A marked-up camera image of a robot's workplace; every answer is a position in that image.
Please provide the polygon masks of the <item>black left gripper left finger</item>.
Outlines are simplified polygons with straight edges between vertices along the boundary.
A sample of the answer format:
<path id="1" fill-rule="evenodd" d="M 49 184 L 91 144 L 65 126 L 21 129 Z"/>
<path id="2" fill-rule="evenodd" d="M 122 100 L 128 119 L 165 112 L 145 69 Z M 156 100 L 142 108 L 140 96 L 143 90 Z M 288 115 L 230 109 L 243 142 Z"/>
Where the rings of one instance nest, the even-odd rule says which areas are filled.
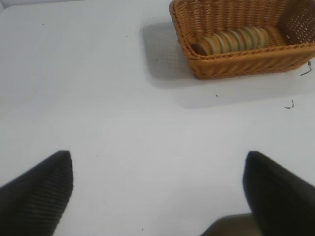
<path id="1" fill-rule="evenodd" d="M 73 191 L 68 150 L 52 154 L 0 188 L 2 236 L 52 236 Z"/>

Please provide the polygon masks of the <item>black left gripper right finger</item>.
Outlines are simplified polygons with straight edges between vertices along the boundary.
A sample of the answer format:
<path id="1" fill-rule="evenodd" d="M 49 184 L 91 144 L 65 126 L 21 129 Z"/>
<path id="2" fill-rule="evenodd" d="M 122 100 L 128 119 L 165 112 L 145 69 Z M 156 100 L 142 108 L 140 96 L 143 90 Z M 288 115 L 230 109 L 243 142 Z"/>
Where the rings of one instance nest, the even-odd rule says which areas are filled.
<path id="1" fill-rule="evenodd" d="M 313 236 L 315 188 L 268 156 L 250 151 L 243 189 L 264 236 Z"/>

